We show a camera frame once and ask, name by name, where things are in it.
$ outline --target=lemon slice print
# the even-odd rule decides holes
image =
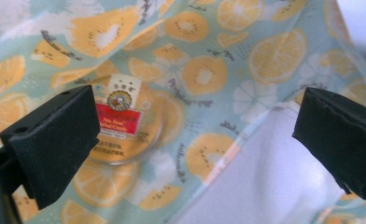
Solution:
[[[307,51],[305,34],[294,29],[257,43],[247,57],[250,74],[262,84],[287,81]]]
[[[203,133],[196,138],[186,152],[189,171],[209,185],[232,160],[238,146],[227,135]]]
[[[260,17],[262,8],[262,0],[224,0],[218,5],[218,24],[228,31],[242,31]]]
[[[331,36],[352,45],[351,37],[346,29],[344,18],[337,1],[324,1],[325,21]]]
[[[186,64],[182,78],[191,95],[221,91],[227,82],[227,66],[222,58],[199,56]]]
[[[52,76],[49,87],[54,89],[88,75],[94,68],[79,68],[63,71]]]
[[[112,74],[119,74],[119,69],[110,61],[106,60],[104,63],[101,63],[96,69],[95,74],[97,77],[107,77]]]
[[[343,91],[342,95],[366,106],[366,77],[361,77],[350,83]]]
[[[131,34],[139,18],[137,7],[126,7],[93,17],[73,19],[73,27],[66,38],[72,49],[100,58]]]
[[[156,65],[145,63],[135,57],[128,61],[128,69],[131,75],[146,82],[157,80],[163,75]]]
[[[73,178],[75,190],[82,200],[98,207],[119,202],[133,187],[139,163],[110,166],[86,160]]]
[[[13,92],[0,99],[0,132],[29,113],[26,93]]]
[[[335,73],[347,76],[357,71],[347,53],[340,49],[332,49],[320,58],[320,65],[330,67]]]
[[[55,44],[61,51],[66,49],[59,44]],[[40,41],[31,55],[31,59],[47,63],[58,68],[64,68],[70,63],[70,58],[51,46],[46,40]]]
[[[156,21],[147,29],[135,35],[123,49],[131,51],[150,46],[157,39],[157,26],[162,22],[163,20]]]
[[[107,221],[102,217],[99,217],[98,215],[71,200],[68,200],[63,205],[61,210],[61,222],[63,224],[107,223]]]
[[[248,35],[248,32],[239,33],[237,35],[220,33],[218,34],[218,44],[226,49],[231,45],[241,43],[247,38]]]
[[[198,13],[184,11],[165,21],[165,33],[172,38],[185,42],[198,42],[207,37],[209,25]]]
[[[162,131],[158,140],[159,146],[170,143],[183,127],[185,120],[184,106],[175,96],[167,91],[155,91],[154,98],[162,110]]]
[[[0,62],[0,92],[17,84],[25,74],[25,60],[15,56]]]
[[[273,21],[285,21],[296,16],[301,12],[306,4],[306,0],[288,0],[282,1],[282,7],[279,7],[273,15]]]
[[[175,0],[163,1],[162,5],[160,6],[160,16],[165,14],[174,2],[175,2]]]

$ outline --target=label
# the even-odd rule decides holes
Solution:
[[[123,110],[124,107],[125,109],[134,109],[136,106],[137,96],[140,92],[141,84],[142,81],[135,77],[113,75],[107,85],[107,88],[111,94],[107,97],[105,103],[111,105],[113,104],[111,101],[114,101],[117,104],[126,104],[123,105],[120,110]]]
[[[132,109],[116,111],[108,105],[101,104],[96,104],[96,110],[98,112],[102,132],[105,132],[106,135],[118,136],[121,138],[120,135],[112,135],[110,133],[136,134],[142,117],[141,112]]]

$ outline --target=white flower print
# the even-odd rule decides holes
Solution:
[[[250,122],[276,103],[276,91],[275,84],[261,85],[247,80],[233,92],[233,111],[240,115],[241,121]]]

